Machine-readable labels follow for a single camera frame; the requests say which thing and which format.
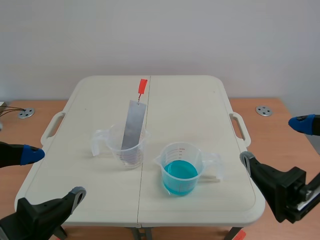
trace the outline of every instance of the red clip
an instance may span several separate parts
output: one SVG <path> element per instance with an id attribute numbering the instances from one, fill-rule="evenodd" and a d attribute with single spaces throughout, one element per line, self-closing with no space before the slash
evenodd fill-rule
<path id="1" fill-rule="evenodd" d="M 138 91 L 139 94 L 145 93 L 147 82 L 148 82 L 148 79 L 141 79 L 140 80 L 139 91 Z"/>
<path id="2" fill-rule="evenodd" d="M 233 240 L 243 240 L 243 239 L 245 239 L 246 235 L 247 235 L 247 234 L 246 234 L 243 230 L 241 230 L 241 231 L 234 237 Z"/>

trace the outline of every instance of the blue liquid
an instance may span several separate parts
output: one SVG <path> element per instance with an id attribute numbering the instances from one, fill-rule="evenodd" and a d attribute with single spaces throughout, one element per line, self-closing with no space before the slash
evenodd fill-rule
<path id="1" fill-rule="evenodd" d="M 191 179 L 198 175 L 196 168 L 191 163 L 184 160 L 170 162 L 164 167 L 164 170 L 171 176 L 179 179 Z M 186 195 L 195 188 L 195 183 L 192 185 L 188 181 L 180 181 L 171 178 L 168 182 L 169 185 L 166 185 L 166 180 L 164 179 L 163 183 L 165 188 L 176 195 Z"/>

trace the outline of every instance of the cable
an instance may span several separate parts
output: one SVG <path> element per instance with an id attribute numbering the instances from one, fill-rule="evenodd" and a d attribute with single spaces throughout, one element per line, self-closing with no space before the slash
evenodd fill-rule
<path id="1" fill-rule="evenodd" d="M 11 113 L 11 112 L 16 112 L 16 111 L 21 111 L 20 109 L 13 109 L 13 110 L 10 110 L 10 111 L 7 111 L 5 112 L 4 114 L 1 114 L 0 117 L 2 117 L 3 115 L 6 115 L 8 113 Z"/>
<path id="2" fill-rule="evenodd" d="M 10 109 L 20 109 L 20 110 L 23 110 L 25 111 L 24 108 L 21 108 L 21 107 L 16 107 L 16 106 L 4 106 L 4 108 L 10 108 Z"/>
<path id="3" fill-rule="evenodd" d="M 25 110 L 21 110 L 21 109 L 6 109 L 6 110 L 2 110 L 0 111 L 0 113 L 3 113 L 3 112 L 7 112 L 7 111 L 25 111 Z"/>

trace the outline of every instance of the empty measuring cup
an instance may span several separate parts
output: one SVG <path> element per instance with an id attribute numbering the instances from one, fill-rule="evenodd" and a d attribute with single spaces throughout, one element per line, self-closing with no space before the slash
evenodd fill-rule
<path id="1" fill-rule="evenodd" d="M 143 127 L 141 130 L 139 144 L 122 150 L 126 122 L 113 125 L 108 130 L 97 130 L 93 133 L 91 139 L 91 151 L 93 156 L 100 153 L 99 141 L 104 141 L 111 150 L 115 159 L 122 161 L 126 168 L 135 168 L 144 160 L 146 141 L 151 134 Z"/>
<path id="2" fill-rule="evenodd" d="M 215 167 L 215 177 L 223 179 L 224 167 L 219 154 L 206 153 L 186 142 L 167 145 L 155 159 L 161 167 L 165 188 L 175 195 L 187 195 L 208 167 Z"/>

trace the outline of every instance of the measuring cup handle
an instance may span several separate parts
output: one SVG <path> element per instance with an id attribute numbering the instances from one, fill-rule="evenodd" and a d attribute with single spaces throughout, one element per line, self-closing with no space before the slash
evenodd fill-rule
<path id="1" fill-rule="evenodd" d="M 97 130 L 93 133 L 91 138 L 91 151 L 93 156 L 97 156 L 100 153 L 99 141 L 104 141 L 107 145 L 109 137 L 109 130 Z"/>
<path id="2" fill-rule="evenodd" d="M 202 153 L 202 163 L 205 168 L 215 167 L 216 168 L 216 178 L 220 181 L 223 180 L 225 175 L 225 167 L 222 162 L 222 158 L 218 153 Z"/>

